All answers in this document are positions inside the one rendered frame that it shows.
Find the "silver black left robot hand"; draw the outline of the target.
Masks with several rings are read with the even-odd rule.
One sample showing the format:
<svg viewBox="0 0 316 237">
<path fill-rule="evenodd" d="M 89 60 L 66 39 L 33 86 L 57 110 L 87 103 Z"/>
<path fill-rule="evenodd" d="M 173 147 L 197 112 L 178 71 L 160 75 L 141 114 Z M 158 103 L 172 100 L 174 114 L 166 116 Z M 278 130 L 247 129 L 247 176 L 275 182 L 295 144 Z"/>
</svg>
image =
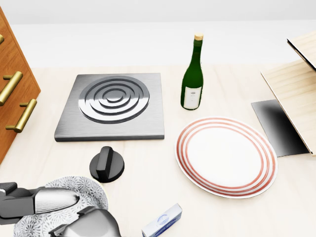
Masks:
<svg viewBox="0 0 316 237">
<path fill-rule="evenodd" d="M 17 183 L 0 183 L 0 225 L 15 224 L 28 215 L 52 213 L 78 203 L 79 195 L 66 188 L 18 188 Z M 78 219 L 49 232 L 51 237 L 121 237 L 113 215 L 88 206 L 77 212 Z"/>
</svg>

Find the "patterned black and white bowl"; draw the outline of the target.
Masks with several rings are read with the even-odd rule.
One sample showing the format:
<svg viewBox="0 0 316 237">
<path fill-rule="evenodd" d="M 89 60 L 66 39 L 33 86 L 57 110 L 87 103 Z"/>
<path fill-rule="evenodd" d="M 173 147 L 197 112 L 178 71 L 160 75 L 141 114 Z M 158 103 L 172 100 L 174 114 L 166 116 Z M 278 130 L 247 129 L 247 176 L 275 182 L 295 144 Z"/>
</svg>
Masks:
<svg viewBox="0 0 316 237">
<path fill-rule="evenodd" d="M 49 232 L 62 224 L 78 219 L 77 213 L 88 207 L 108 209 L 108 199 L 103 186 L 84 176 L 66 176 L 50 181 L 46 188 L 66 188 L 80 197 L 77 204 L 67 209 L 23 217 L 14 225 L 13 237 L 51 237 Z"/>
</svg>

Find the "flat dark stove plate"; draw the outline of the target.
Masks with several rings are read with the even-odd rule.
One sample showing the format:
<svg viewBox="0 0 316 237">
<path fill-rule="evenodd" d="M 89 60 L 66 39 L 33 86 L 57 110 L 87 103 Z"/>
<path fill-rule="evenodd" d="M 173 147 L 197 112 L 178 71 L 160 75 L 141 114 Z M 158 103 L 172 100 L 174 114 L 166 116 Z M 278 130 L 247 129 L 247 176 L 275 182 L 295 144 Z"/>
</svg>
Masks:
<svg viewBox="0 0 316 237">
<path fill-rule="evenodd" d="M 77 75 L 57 142 L 164 139 L 159 73 Z"/>
</svg>

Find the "white plate with red rings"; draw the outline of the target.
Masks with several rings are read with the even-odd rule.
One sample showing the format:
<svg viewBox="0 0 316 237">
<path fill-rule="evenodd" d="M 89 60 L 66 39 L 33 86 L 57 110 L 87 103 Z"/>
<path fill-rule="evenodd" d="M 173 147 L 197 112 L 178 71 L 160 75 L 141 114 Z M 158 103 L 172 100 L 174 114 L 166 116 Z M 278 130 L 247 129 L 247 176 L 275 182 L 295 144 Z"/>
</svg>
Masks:
<svg viewBox="0 0 316 237">
<path fill-rule="evenodd" d="M 175 157 L 188 179 L 225 198 L 251 198 L 275 181 L 277 155 L 250 125 L 227 117 L 198 118 L 175 141 Z"/>
</svg>

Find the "round black stove knob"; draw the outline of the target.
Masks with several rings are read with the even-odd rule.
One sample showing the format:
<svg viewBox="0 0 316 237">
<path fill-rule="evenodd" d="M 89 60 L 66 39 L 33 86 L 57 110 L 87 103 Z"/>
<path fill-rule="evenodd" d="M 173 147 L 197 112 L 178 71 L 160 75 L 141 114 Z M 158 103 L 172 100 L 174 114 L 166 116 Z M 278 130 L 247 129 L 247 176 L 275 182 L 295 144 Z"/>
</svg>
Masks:
<svg viewBox="0 0 316 237">
<path fill-rule="evenodd" d="M 124 160 L 112 147 L 104 146 L 90 162 L 91 176 L 100 183 L 109 183 L 118 179 L 124 171 Z"/>
</svg>

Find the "wooden cabinet drawer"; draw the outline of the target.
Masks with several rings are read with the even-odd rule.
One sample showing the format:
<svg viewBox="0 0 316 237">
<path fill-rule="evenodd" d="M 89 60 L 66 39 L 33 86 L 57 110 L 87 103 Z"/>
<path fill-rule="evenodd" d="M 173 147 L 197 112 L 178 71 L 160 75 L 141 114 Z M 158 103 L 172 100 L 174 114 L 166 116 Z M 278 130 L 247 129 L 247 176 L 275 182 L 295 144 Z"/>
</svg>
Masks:
<svg viewBox="0 0 316 237">
<path fill-rule="evenodd" d="M 4 37 L 4 42 L 0 44 L 0 55 L 5 53 L 9 49 L 9 45 L 12 43 L 12 37 L 8 30 L 8 27 L 0 14 L 0 34 Z"/>
<path fill-rule="evenodd" d="M 0 55 L 0 92 L 3 90 L 9 80 L 4 80 L 4 75 L 13 75 L 16 71 L 25 75 L 26 66 L 20 51 L 12 38 L 12 43 L 5 53 Z"/>
<path fill-rule="evenodd" d="M 2 163 L 17 135 L 13 130 L 6 130 L 5 126 L 15 125 L 21 117 L 24 108 L 19 106 L 20 103 L 36 99 L 40 93 L 40 88 L 32 71 L 26 64 L 25 66 L 25 75 L 23 75 L 5 104 L 0 106 L 0 163 Z"/>
</svg>

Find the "blue and white food box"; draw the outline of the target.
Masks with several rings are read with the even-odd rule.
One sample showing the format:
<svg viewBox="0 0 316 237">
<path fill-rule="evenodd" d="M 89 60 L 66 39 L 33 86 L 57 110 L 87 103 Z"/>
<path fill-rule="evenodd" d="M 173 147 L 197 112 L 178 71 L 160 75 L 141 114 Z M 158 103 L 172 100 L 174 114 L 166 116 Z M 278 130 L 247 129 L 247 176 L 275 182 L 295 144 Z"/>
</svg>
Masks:
<svg viewBox="0 0 316 237">
<path fill-rule="evenodd" d="M 143 237 L 158 237 L 175 224 L 181 218 L 181 215 L 181 206 L 179 204 L 173 205 L 142 229 Z"/>
</svg>

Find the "wooden cabinet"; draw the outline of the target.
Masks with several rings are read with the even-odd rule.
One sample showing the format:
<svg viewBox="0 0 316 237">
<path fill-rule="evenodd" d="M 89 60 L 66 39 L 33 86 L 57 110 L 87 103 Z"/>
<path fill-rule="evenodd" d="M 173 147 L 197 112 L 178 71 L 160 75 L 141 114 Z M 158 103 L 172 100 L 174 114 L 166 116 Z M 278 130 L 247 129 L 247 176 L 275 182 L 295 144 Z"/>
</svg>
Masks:
<svg viewBox="0 0 316 237">
<path fill-rule="evenodd" d="M 28 121 L 40 87 L 0 7 L 0 163 Z"/>
</svg>

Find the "green wine bottle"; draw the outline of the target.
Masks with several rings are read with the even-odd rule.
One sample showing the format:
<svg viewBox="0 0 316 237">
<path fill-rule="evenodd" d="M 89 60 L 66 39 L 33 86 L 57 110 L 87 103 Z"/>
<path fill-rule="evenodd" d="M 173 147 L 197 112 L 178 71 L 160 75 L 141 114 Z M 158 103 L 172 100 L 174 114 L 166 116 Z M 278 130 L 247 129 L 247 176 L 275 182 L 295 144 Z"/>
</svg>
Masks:
<svg viewBox="0 0 316 237">
<path fill-rule="evenodd" d="M 186 110 L 199 107 L 203 89 L 203 74 L 200 55 L 203 43 L 203 33 L 195 33 L 191 62 L 184 74 L 181 87 L 181 106 Z"/>
</svg>

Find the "pale wooden rack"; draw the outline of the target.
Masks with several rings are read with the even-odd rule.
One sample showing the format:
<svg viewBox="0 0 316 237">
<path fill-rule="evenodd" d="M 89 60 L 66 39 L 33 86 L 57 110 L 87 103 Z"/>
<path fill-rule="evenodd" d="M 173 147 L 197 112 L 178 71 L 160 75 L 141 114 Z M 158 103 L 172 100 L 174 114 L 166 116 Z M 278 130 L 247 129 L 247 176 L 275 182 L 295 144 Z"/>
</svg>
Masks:
<svg viewBox="0 0 316 237">
<path fill-rule="evenodd" d="M 274 99 L 252 107 L 277 156 L 316 157 L 316 30 L 287 43 L 300 59 L 262 72 Z"/>
</svg>

